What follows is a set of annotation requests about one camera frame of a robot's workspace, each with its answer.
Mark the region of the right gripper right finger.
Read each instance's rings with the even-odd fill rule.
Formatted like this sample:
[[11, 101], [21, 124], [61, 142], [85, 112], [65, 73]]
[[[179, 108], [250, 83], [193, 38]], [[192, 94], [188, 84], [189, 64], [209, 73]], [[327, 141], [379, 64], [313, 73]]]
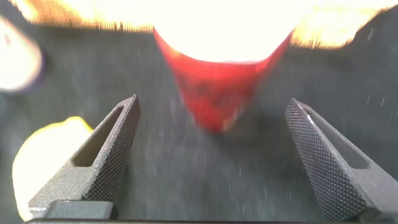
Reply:
[[397, 181], [311, 107], [292, 98], [285, 118], [318, 204], [333, 222], [397, 222]]

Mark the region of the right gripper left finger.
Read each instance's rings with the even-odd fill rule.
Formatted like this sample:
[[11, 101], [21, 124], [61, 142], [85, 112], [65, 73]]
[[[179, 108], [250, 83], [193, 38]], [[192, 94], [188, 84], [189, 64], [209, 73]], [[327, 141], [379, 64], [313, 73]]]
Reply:
[[89, 138], [30, 199], [33, 218], [56, 200], [114, 202], [123, 179], [141, 109], [136, 95], [119, 102]]

